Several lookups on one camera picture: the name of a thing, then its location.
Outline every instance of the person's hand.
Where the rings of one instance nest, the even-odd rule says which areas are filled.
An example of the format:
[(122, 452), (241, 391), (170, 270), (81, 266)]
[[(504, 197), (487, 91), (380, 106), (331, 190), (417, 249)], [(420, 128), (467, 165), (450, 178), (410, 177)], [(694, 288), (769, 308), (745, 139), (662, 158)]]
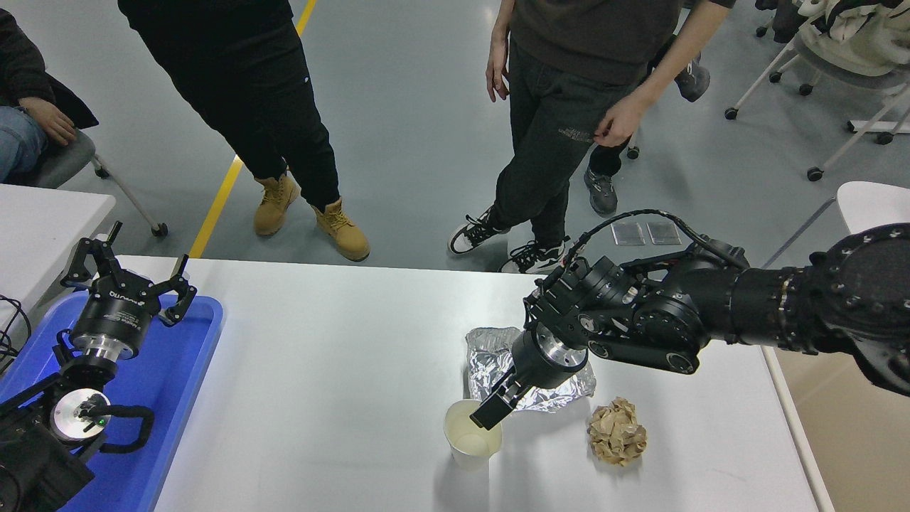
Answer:
[(608, 148), (619, 146), (635, 133), (651, 104), (635, 93), (617, 101), (594, 130), (594, 142)]
[(508, 58), (509, 40), (505, 36), (493, 37), (490, 41), (490, 59), (487, 61), (487, 93), (490, 94), (490, 101), (493, 103), (496, 103), (496, 95), (503, 100), (509, 95), (509, 88), (505, 83), (505, 80), (509, 79), (509, 71), (506, 69)]
[(76, 125), (53, 103), (40, 97), (23, 97), (19, 105), (25, 107), (28, 115), (57, 144), (66, 146), (76, 140)]

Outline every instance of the white table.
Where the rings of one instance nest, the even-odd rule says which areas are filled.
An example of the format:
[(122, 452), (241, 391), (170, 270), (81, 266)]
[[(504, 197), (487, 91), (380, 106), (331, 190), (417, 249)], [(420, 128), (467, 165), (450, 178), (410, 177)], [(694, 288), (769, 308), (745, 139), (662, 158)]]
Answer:
[[(0, 293), (28, 313), (65, 270), (76, 241), (93, 235), (115, 203), (101, 194), (0, 184)], [(0, 302), (0, 325), (14, 312)]]
[(871, 181), (848, 181), (837, 189), (837, 206), (851, 233), (910, 222), (910, 189)]
[[(174, 265), (120, 260), (156, 281)], [(691, 376), (597, 360), (593, 399), (511, 415), (489, 470), (464, 473), (442, 434), (463, 396), (464, 334), (521, 326), (533, 277), (206, 260), (187, 272), (225, 321), (158, 511), (816, 510), (757, 347), (709, 346)], [(625, 468), (596, 461), (585, 431), (616, 395), (649, 433)]]

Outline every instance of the sneaker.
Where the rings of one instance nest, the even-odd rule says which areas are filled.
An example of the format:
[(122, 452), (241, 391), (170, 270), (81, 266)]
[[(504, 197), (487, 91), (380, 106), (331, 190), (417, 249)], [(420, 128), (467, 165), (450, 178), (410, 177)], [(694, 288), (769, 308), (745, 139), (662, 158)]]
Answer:
[(510, 228), (497, 230), (490, 225), (490, 211), (492, 209), (493, 207), (487, 208), (477, 219), (473, 219), (470, 215), (464, 216), (467, 222), (461, 224), (449, 238), (449, 251), (452, 254), (471, 252), (493, 236), (509, 232)]
[(711, 85), (711, 73), (706, 67), (699, 65), (701, 61), (702, 54), (699, 53), (674, 79), (682, 97), (689, 101), (702, 97), (704, 91)]
[(253, 215), (253, 230), (257, 235), (274, 235), (284, 226), (288, 206), (300, 195), (300, 187), (287, 174), (282, 174), (278, 179), (255, 180), (265, 192)]
[(556, 247), (546, 248), (541, 247), (537, 241), (532, 240), (510, 252), (510, 257), (502, 264), (500, 272), (513, 274), (550, 272), (559, 266), (565, 252), (565, 241), (561, 241)]
[(616, 211), (619, 199), (616, 197), (616, 189), (613, 188), (613, 180), (610, 176), (600, 176), (588, 169), (584, 171), (584, 184), (588, 186), (588, 191), (591, 193), (591, 208), (594, 211), (604, 217)]
[(335, 241), (339, 252), (351, 261), (364, 261), (369, 256), (369, 242), (357, 224), (341, 209), (341, 198), (326, 206), (325, 213), (310, 205), (316, 212), (316, 223)]

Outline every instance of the cable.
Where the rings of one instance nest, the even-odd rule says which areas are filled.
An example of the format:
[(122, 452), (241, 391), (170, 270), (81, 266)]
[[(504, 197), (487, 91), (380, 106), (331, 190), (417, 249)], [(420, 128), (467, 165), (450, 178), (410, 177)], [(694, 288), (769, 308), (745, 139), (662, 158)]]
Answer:
[(0, 469), (6, 471), (6, 474), (13, 479), (13, 484), (15, 484), (15, 507), (13, 508), (13, 512), (17, 512), (19, 510), (19, 507), (22, 505), (22, 484), (19, 483), (19, 478), (15, 475), (15, 473), (10, 471), (9, 468), (0, 464)]
[(584, 248), (584, 245), (586, 243), (588, 243), (588, 241), (591, 239), (591, 237), (593, 237), (595, 234), (597, 234), (598, 231), (602, 230), (603, 228), (606, 228), (610, 224), (613, 224), (617, 220), (628, 219), (629, 217), (634, 217), (637, 215), (660, 215), (661, 217), (672, 220), (673, 223), (676, 224), (679, 227), (679, 229), (682, 230), (683, 233), (685, 233), (685, 235), (687, 237), (692, 239), (692, 241), (694, 241), (699, 246), (704, 247), (706, 251), (710, 252), (714, 256), (717, 256), (718, 258), (726, 261), (727, 263), (731, 264), (732, 266), (734, 266), (736, 268), (743, 269), (743, 270), (749, 268), (749, 266), (747, 264), (742, 263), (741, 261), (737, 261), (733, 256), (730, 256), (729, 254), (724, 254), (723, 252), (717, 250), (714, 246), (712, 246), (710, 243), (708, 243), (707, 240), (702, 238), (701, 235), (699, 235), (692, 228), (690, 228), (688, 224), (683, 222), (683, 220), (680, 219), (679, 217), (676, 217), (672, 213), (668, 213), (663, 210), (652, 210), (652, 209), (627, 211), (620, 215), (610, 217), (609, 219), (605, 220), (604, 222), (601, 222), (593, 230), (582, 233), (581, 236), (578, 237), (578, 240), (571, 246), (569, 251), (566, 253), (566, 257), (563, 258), (563, 260), (562, 260), (563, 268), (570, 261), (573, 261), (575, 259), (575, 255), (578, 254), (578, 252), (580, 252)]
[(9, 336), (9, 332), (13, 328), (13, 323), (15, 322), (16, 317), (22, 315), (23, 320), (25, 320), (25, 328), (28, 330), (28, 335), (25, 337), (26, 339), (32, 337), (32, 323), (28, 319), (28, 315), (25, 314), (25, 310), (22, 308), (21, 301), (10, 299), (3, 294), (0, 294), (0, 301), (9, 302), (9, 304), (15, 308), (13, 316), (10, 317), (9, 322), (6, 323), (6, 327), (4, 327), (3, 330), (0, 330), (0, 362), (8, 359), (3, 367), (0, 367), (0, 374), (2, 374), (19, 355), (19, 351), (13, 348), (13, 339)]
[[(551, 272), (550, 275), (548, 275), (546, 279), (536, 281), (536, 283), (538, 285), (538, 288), (537, 288), (538, 296), (543, 296), (543, 294), (546, 291), (548, 291), (553, 286), (553, 284), (555, 284), (556, 281), (558, 281), (560, 279), (560, 277), (562, 277), (562, 275), (566, 271), (566, 268), (573, 261), (575, 261), (575, 257), (578, 255), (578, 253), (583, 251), (585, 244), (587, 244), (588, 241), (595, 234), (598, 233), (598, 231), (602, 230), (603, 228), (606, 228), (610, 224), (613, 224), (617, 220), (628, 219), (629, 217), (635, 217), (637, 215), (660, 215), (661, 217), (672, 220), (673, 223), (676, 224), (676, 226), (678, 226), (679, 229), (682, 230), (682, 232), (685, 233), (685, 235), (687, 237), (689, 237), (693, 242), (695, 242), (699, 246), (705, 248), (706, 251), (710, 252), (714, 256), (717, 256), (718, 258), (726, 261), (727, 263), (731, 264), (733, 267), (743, 269), (743, 270), (749, 268), (749, 265), (747, 263), (737, 261), (729, 254), (724, 254), (723, 252), (719, 251), (717, 248), (715, 248), (710, 243), (708, 243), (707, 240), (702, 238), (701, 235), (699, 235), (692, 228), (690, 228), (688, 224), (683, 222), (682, 219), (673, 215), (672, 213), (668, 213), (663, 210), (653, 210), (653, 209), (633, 210), (633, 211), (627, 211), (625, 213), (621, 213), (620, 215), (610, 217), (609, 219), (607, 219), (604, 222), (601, 222), (600, 224), (595, 226), (594, 229), (582, 233), (581, 236), (578, 237), (578, 240), (575, 241), (575, 243), (572, 244), (572, 246), (566, 252), (566, 255), (562, 259), (560, 266), (557, 267), (556, 270)], [(525, 302), (524, 315), (525, 315), (525, 325), (526, 326), (531, 321), (531, 310), (530, 310), (529, 306), (530, 305), (527, 302)]]

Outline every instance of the white paper cup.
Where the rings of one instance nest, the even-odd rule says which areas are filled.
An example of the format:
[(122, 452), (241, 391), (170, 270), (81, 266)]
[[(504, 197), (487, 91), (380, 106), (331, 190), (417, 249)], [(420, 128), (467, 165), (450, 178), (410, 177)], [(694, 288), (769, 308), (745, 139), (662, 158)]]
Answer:
[(492, 430), (476, 426), (470, 414), (477, 410), (477, 400), (459, 400), (449, 407), (443, 426), (452, 457), (461, 469), (477, 471), (487, 465), (490, 457), (502, 446), (502, 424)]

